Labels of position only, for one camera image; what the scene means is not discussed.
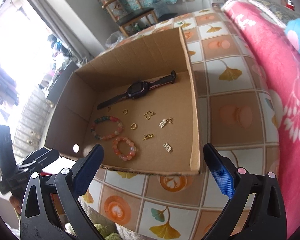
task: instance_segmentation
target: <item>blue gripper pad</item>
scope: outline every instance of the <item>blue gripper pad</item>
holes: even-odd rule
[[[205,158],[205,161],[221,193],[231,199],[235,192],[234,181],[227,168],[223,165],[216,153],[213,152],[209,153],[209,157]]]
[[[77,167],[79,166],[80,168],[73,178],[73,196],[75,198],[78,198],[87,192],[94,175],[97,173],[98,168],[103,161],[103,155],[103,147],[96,144],[87,157],[77,160],[71,168],[73,172],[73,168],[76,164]]]

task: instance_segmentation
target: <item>wooden chair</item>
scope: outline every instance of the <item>wooden chair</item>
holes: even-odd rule
[[[117,25],[119,25],[120,31],[122,32],[122,34],[123,34],[126,38],[128,38],[129,35],[128,35],[128,33],[126,32],[125,27],[128,26],[128,25],[130,25],[130,24],[132,24],[132,23],[134,23],[134,22],[136,22],[136,21],[138,21],[139,19],[141,19],[141,18],[143,18],[143,17],[146,17],[147,22],[148,22],[149,25],[151,26],[151,22],[149,21],[149,18],[148,18],[148,15],[149,15],[149,14],[152,14],[152,17],[153,17],[155,23],[158,23],[158,19],[157,19],[157,16],[155,15],[155,13],[154,13],[154,9],[151,8],[151,7],[143,8],[139,0],[137,0],[138,5],[140,6],[139,9],[137,9],[137,10],[135,10],[135,11],[129,13],[128,15],[123,16],[123,17],[120,18],[119,20],[117,20],[117,19],[114,17],[114,15],[113,15],[111,9],[108,7],[108,5],[111,4],[111,3],[113,3],[114,1],[117,1],[117,0],[109,0],[108,2],[106,2],[106,3],[102,6],[102,8],[103,8],[103,9],[104,9],[104,8],[107,9],[107,11],[109,12],[109,14],[111,15],[111,18],[117,23]]]

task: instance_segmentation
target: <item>gray curtain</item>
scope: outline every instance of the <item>gray curtain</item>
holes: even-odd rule
[[[27,1],[50,30],[70,48],[79,62],[90,61],[94,58],[46,0]]]

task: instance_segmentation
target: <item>small charm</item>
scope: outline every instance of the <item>small charm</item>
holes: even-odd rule
[[[155,114],[155,112],[152,111],[148,111],[144,114],[144,116],[146,117],[147,120],[150,119],[151,116],[153,116]]]
[[[167,122],[173,124],[173,118],[169,117],[168,119],[163,119],[159,124],[159,127],[163,128]]]
[[[137,126],[135,123],[133,123],[133,124],[130,126],[130,128],[131,128],[132,130],[135,130],[137,127],[138,127],[138,126]]]
[[[145,137],[143,138],[143,141],[144,140],[148,140],[149,138],[153,137],[153,133],[148,133],[148,134],[145,134]]]
[[[163,147],[167,150],[167,152],[172,152],[172,148],[168,143],[165,143]]]

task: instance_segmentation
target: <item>table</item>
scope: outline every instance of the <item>table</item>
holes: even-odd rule
[[[264,71],[219,8],[161,22],[118,46],[178,27],[183,28],[193,64],[203,144],[211,142],[222,156],[250,173],[278,173],[278,130]],[[87,194],[90,207],[154,239],[201,239],[228,200],[208,169],[194,177],[99,169]],[[251,195],[234,232],[244,225],[252,201]]]

